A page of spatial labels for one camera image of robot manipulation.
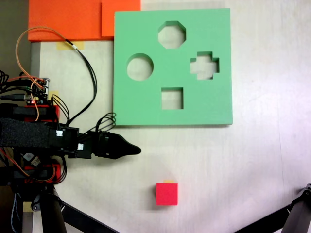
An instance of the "square hole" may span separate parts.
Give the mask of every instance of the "square hole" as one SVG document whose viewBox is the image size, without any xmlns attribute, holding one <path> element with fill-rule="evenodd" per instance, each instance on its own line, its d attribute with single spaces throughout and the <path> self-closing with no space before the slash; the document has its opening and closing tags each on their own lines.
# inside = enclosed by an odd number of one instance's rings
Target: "square hole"
<svg viewBox="0 0 311 233">
<path fill-rule="evenodd" d="M 162 109 L 184 109 L 184 89 L 182 87 L 162 88 Z"/>
</svg>

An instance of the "white table surface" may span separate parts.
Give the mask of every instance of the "white table surface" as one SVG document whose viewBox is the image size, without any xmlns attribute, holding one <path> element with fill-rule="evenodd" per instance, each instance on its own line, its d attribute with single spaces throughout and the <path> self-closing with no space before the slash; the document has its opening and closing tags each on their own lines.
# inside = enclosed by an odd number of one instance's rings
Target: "white table surface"
<svg viewBox="0 0 311 233">
<path fill-rule="evenodd" d="M 141 4 L 231 8 L 233 125 L 114 129 L 142 153 L 67 159 L 67 178 L 56 186 L 62 200 L 122 233 L 230 233 L 289 204 L 311 182 L 311 1 Z M 71 124 L 84 132 L 112 110 L 113 42 L 85 42 L 81 52 L 99 88 Z M 41 43 L 40 76 L 51 78 L 71 116 L 91 99 L 82 59 L 54 42 Z M 153 188 L 164 179 L 179 184 L 177 206 L 155 206 Z M 41 232 L 35 216 L 33 232 Z"/>
</svg>

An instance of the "circle hole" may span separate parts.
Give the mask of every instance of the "circle hole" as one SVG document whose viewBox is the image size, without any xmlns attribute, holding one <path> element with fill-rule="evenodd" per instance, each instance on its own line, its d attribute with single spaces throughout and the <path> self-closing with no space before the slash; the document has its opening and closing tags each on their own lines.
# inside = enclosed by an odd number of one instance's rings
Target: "circle hole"
<svg viewBox="0 0 311 233">
<path fill-rule="evenodd" d="M 153 61 L 144 53 L 136 53 L 131 56 L 127 65 L 128 76 L 136 81 L 144 81 L 148 79 L 153 70 Z"/>
</svg>

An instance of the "yellow tape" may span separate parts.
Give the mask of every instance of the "yellow tape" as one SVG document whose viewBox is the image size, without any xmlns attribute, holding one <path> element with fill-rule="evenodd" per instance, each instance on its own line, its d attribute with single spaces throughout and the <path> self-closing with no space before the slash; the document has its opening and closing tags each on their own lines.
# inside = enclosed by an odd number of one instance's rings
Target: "yellow tape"
<svg viewBox="0 0 311 233">
<path fill-rule="evenodd" d="M 59 91 L 49 91 L 48 100 L 51 100 L 52 95 L 59 96 Z"/>
<path fill-rule="evenodd" d="M 31 202 L 24 202 L 23 212 L 32 212 Z"/>
<path fill-rule="evenodd" d="M 164 180 L 164 183 L 175 183 L 173 180 Z"/>
<path fill-rule="evenodd" d="M 74 41 L 73 44 L 77 46 L 77 49 L 84 49 L 84 41 Z M 73 47 L 65 41 L 56 43 L 57 50 L 73 50 Z"/>
</svg>

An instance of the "black metal leg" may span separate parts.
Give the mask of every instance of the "black metal leg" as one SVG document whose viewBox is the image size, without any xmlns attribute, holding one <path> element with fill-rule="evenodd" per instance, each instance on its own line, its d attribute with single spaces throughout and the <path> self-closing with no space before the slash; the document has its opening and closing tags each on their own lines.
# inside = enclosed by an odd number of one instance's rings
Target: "black metal leg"
<svg viewBox="0 0 311 233">
<path fill-rule="evenodd" d="M 84 233 L 119 233 L 71 205 L 63 202 L 64 221 Z"/>
<path fill-rule="evenodd" d="M 40 208 L 44 233 L 67 233 L 58 199 L 44 194 L 40 200 Z"/>
<path fill-rule="evenodd" d="M 282 233 L 307 233 L 311 220 L 311 208 L 304 200 L 296 203 L 288 216 Z"/>
<path fill-rule="evenodd" d="M 285 206 L 284 208 L 254 222 L 243 229 L 238 230 L 235 233 L 273 233 L 281 229 L 289 215 L 291 205 Z"/>
</svg>

